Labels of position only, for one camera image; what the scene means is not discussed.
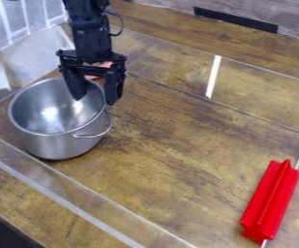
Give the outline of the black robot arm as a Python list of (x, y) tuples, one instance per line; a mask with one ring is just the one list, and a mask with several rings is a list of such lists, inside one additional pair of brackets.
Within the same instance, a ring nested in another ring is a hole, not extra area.
[(106, 101), (113, 106), (123, 93), (127, 57), (113, 51), (111, 38), (122, 31), (110, 32), (107, 14), (119, 20), (122, 16), (107, 9), (109, 0), (63, 0), (63, 3), (75, 49), (61, 49), (57, 55), (69, 92), (75, 100), (81, 100), (87, 94), (86, 77), (102, 77), (106, 80)]

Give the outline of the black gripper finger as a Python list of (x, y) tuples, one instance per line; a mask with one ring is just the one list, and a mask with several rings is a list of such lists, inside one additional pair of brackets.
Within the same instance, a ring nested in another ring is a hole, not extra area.
[(107, 72), (105, 83), (107, 104), (113, 106), (123, 94), (123, 83), (126, 75), (123, 72)]
[(87, 94), (87, 80), (77, 68), (61, 66), (69, 92), (75, 101), (79, 101)]

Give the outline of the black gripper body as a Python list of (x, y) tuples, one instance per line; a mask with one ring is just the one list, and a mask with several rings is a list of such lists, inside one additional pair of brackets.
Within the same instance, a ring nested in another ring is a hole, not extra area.
[[(57, 52), (57, 55), (61, 58), (61, 66), (77, 68), (85, 76), (91, 75), (93, 72), (95, 73), (98, 71), (103, 76), (107, 74), (107, 72), (123, 72), (126, 75), (127, 57), (115, 52), (98, 54), (94, 57), (83, 57), (77, 55), (75, 50), (61, 49)], [(109, 69), (102, 71), (102, 68), (99, 69), (99, 65), (102, 65), (105, 62), (113, 62), (113, 64)]]

